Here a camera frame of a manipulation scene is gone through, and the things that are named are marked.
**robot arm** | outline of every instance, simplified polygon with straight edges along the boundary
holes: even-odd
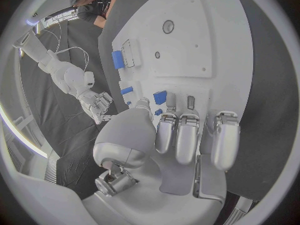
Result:
[[[70,62],[60,61],[57,55],[46,50],[41,41],[31,30],[14,44],[38,63],[38,67],[50,74],[53,82],[66,94],[71,94],[80,101],[83,110],[94,119],[96,124],[109,121],[112,116],[104,115],[113,102],[107,93],[95,93],[91,90],[95,83],[94,74],[84,72]]]

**dark clothing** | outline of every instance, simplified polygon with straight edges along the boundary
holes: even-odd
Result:
[[[97,16],[106,19],[110,1],[111,0],[95,0],[90,4],[80,6],[77,10],[77,15],[80,19],[92,24],[95,22]]]

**person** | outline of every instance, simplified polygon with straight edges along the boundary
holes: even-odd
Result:
[[[89,23],[104,28],[116,0],[76,0],[77,16]]]

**circular hole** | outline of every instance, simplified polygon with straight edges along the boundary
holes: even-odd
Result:
[[[157,59],[159,59],[159,58],[161,57],[161,54],[160,54],[159,51],[157,51],[157,52],[155,53],[155,57],[156,57]]]
[[[162,26],[162,30],[165,34],[170,34],[174,30],[174,22],[172,22],[171,20],[165,21]]]

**blue block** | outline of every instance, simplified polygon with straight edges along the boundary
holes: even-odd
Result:
[[[121,90],[121,94],[124,95],[124,94],[128,94],[130,92],[133,92],[134,88],[132,86],[130,87],[127,87],[127,88],[124,88]]]
[[[158,91],[153,94],[155,104],[161,105],[166,102],[167,100],[167,91]]]
[[[111,55],[115,69],[122,69],[125,67],[121,51],[113,51]]]
[[[163,110],[161,110],[161,109],[158,109],[158,110],[156,110],[155,111],[155,116],[159,116],[159,115],[161,115],[163,113]]]

